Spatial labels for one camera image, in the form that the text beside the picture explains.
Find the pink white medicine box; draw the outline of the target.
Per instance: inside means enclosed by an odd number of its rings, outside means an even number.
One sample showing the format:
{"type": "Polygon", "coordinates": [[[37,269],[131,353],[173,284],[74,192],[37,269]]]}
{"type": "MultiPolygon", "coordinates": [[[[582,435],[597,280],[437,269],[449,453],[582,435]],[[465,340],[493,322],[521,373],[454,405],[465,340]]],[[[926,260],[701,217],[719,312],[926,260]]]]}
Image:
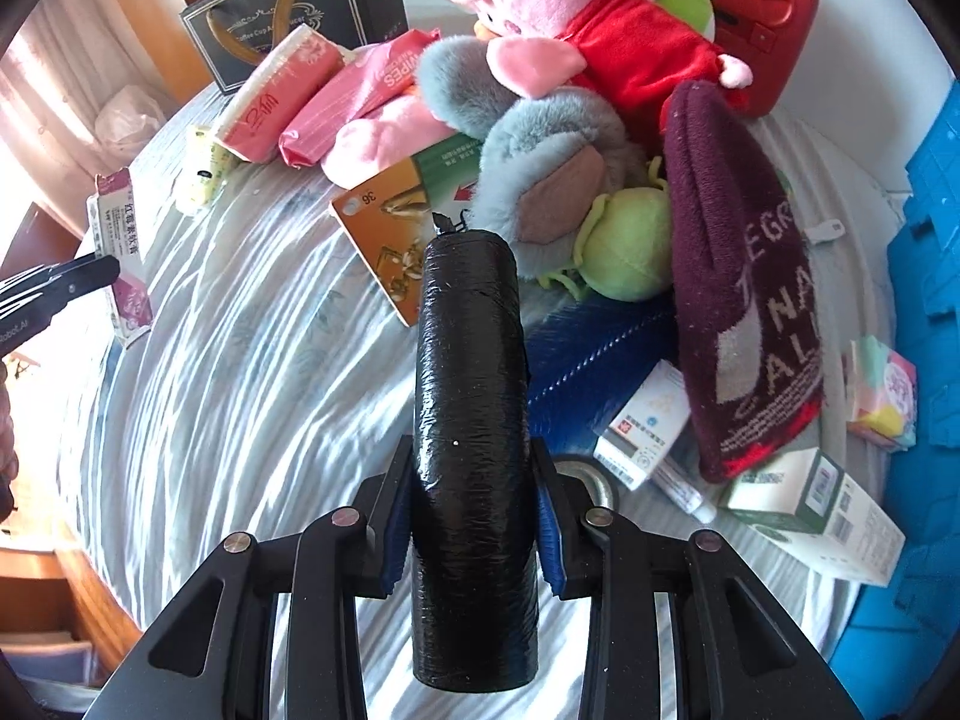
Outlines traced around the pink white medicine box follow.
{"type": "Polygon", "coordinates": [[[110,318],[117,340],[128,348],[151,330],[153,307],[140,254],[132,177],[127,167],[94,179],[86,213],[96,254],[114,257],[119,264],[119,276],[110,285],[110,318]]]}

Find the black garbage bag roll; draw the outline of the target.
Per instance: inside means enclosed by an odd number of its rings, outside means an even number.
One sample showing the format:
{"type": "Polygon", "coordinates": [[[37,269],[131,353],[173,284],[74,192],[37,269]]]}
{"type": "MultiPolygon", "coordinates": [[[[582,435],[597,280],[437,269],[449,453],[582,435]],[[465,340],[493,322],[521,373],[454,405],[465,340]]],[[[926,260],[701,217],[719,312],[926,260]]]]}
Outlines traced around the black garbage bag roll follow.
{"type": "Polygon", "coordinates": [[[413,671],[488,694],[537,673],[535,484],[516,262],[493,232],[423,260],[412,499],[413,671]]]}

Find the white ointment tube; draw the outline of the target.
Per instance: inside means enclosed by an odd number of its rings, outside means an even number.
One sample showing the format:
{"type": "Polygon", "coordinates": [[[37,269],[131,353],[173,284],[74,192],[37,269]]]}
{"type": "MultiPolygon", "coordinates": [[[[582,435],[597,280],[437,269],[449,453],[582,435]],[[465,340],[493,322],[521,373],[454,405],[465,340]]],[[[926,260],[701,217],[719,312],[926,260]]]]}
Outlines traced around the white ointment tube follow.
{"type": "Polygon", "coordinates": [[[716,505],[711,502],[686,473],[670,457],[659,461],[652,470],[651,481],[674,502],[681,511],[690,515],[701,525],[711,525],[718,516],[716,505]]]}

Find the white red medicine box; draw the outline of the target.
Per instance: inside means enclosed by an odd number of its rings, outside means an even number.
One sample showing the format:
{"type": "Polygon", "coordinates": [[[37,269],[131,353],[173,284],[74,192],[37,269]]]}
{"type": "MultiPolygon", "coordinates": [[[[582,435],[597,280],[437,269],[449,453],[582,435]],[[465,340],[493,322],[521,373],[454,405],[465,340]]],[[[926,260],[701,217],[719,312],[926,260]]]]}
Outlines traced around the white red medicine box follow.
{"type": "Polygon", "coordinates": [[[682,374],[659,361],[602,431],[594,457],[628,491],[636,491],[669,455],[689,419],[682,374]]]}

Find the maroon knit beanie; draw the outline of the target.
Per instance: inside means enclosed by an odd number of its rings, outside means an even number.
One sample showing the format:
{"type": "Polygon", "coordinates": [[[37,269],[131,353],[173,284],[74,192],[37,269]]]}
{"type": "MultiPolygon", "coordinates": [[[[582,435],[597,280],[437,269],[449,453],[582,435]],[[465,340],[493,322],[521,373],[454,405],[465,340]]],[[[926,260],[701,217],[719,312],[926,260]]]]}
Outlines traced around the maroon knit beanie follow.
{"type": "Polygon", "coordinates": [[[724,483],[820,415],[814,275],[775,166],[718,88],[675,89],[664,156],[680,370],[701,476],[724,483]]]}

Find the pastel tissue pack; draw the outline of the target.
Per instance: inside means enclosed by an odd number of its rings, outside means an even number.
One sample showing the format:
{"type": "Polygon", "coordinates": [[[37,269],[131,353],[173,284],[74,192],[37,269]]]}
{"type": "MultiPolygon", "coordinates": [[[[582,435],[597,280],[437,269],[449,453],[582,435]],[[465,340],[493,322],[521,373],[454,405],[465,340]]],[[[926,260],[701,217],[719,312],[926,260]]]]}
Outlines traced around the pastel tissue pack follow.
{"type": "Polygon", "coordinates": [[[874,335],[856,338],[844,355],[846,427],[887,452],[916,444],[916,367],[874,335]]]}

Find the blue feather duster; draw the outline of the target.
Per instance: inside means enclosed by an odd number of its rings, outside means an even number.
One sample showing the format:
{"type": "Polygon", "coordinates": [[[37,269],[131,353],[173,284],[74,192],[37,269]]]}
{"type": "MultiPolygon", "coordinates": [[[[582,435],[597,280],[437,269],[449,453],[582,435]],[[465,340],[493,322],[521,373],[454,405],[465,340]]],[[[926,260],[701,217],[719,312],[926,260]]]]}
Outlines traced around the blue feather duster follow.
{"type": "Polygon", "coordinates": [[[527,335],[527,421],[553,455],[589,455],[661,361],[679,359],[674,293],[622,302],[592,294],[527,335]]]}

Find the red white tissue pack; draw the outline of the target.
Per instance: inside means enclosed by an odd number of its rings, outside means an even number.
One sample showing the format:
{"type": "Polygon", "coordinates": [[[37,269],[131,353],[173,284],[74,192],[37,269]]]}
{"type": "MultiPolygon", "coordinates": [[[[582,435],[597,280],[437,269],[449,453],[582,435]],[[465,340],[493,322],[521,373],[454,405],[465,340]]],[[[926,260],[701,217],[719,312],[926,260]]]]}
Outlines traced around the red white tissue pack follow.
{"type": "Polygon", "coordinates": [[[296,114],[343,67],[342,49],[298,26],[245,80],[213,128],[213,140],[248,163],[268,163],[296,114]]]}

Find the orange green snack packet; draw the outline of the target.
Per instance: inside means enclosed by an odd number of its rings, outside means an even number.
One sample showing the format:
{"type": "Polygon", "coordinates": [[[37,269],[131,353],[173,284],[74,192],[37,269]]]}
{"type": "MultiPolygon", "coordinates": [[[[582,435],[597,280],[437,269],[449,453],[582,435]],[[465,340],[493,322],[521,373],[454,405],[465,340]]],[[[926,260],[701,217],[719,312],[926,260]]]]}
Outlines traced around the orange green snack packet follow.
{"type": "Polygon", "coordinates": [[[455,231],[469,226],[482,144],[456,133],[407,156],[357,188],[332,208],[358,254],[405,327],[420,310],[423,257],[444,216],[455,231]]]}

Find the pink soft pouch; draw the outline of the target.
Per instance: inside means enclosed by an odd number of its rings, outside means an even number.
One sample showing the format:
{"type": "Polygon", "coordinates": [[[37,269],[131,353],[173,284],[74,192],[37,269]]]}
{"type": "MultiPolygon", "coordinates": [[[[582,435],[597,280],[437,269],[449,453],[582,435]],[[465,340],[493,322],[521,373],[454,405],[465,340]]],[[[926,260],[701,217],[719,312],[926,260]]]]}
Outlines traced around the pink soft pouch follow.
{"type": "Polygon", "coordinates": [[[345,124],[320,167],[332,184],[350,190],[452,135],[416,94],[402,94],[345,124]]]}

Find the small green plush ball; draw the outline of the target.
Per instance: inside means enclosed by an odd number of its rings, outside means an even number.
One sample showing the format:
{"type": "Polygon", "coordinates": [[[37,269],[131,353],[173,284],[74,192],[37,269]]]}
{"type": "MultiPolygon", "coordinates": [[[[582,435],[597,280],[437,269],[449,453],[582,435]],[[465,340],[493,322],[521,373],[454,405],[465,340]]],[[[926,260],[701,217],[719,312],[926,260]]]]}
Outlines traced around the small green plush ball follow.
{"type": "Polygon", "coordinates": [[[647,163],[647,185],[602,193],[574,239],[573,260],[537,278],[582,301],[589,291],[620,302],[654,298],[672,284],[672,205],[662,158],[647,163]]]}

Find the black gift bag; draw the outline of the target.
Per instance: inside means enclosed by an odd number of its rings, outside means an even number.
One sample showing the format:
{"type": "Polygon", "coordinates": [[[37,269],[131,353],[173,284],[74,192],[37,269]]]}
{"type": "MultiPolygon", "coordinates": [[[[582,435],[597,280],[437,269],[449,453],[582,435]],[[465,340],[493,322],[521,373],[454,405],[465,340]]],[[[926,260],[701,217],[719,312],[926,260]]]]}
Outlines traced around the black gift bag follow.
{"type": "Polygon", "coordinates": [[[404,0],[197,0],[181,21],[221,93],[238,91],[293,29],[356,49],[407,31],[404,0]]]}

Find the grey mouse plush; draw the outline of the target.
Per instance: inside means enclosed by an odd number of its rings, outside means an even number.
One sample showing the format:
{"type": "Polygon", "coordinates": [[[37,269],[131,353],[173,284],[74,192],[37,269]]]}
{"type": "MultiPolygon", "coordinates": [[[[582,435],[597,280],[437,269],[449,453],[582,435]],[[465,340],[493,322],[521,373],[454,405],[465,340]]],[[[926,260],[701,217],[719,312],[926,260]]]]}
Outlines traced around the grey mouse plush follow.
{"type": "Polygon", "coordinates": [[[562,86],[521,98],[494,79],[477,37],[425,49],[416,81],[438,121],[482,144],[469,224],[506,241],[524,280],[571,265],[599,195],[647,183],[643,150],[602,96],[562,86]]]}

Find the pink pig plush red shirt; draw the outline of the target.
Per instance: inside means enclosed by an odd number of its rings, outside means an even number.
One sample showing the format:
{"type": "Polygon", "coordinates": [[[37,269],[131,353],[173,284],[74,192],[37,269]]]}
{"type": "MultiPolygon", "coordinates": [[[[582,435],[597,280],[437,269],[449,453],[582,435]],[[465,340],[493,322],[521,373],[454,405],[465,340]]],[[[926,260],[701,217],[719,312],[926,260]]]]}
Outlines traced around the pink pig plush red shirt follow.
{"type": "Polygon", "coordinates": [[[539,99],[562,86],[599,94],[631,140],[661,149],[669,101],[685,82],[708,82],[740,107],[750,67],[670,15],[658,0],[451,0],[491,21],[491,75],[512,93],[539,99]]]}

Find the red hard-shell case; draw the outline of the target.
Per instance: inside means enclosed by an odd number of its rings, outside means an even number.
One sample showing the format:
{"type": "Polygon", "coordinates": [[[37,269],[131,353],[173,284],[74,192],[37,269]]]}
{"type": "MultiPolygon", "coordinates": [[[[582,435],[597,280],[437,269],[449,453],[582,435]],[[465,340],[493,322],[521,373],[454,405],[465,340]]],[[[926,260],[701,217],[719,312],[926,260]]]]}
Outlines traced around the red hard-shell case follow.
{"type": "Polygon", "coordinates": [[[745,112],[770,114],[811,34],[818,0],[711,0],[715,41],[754,71],[745,112]]]}

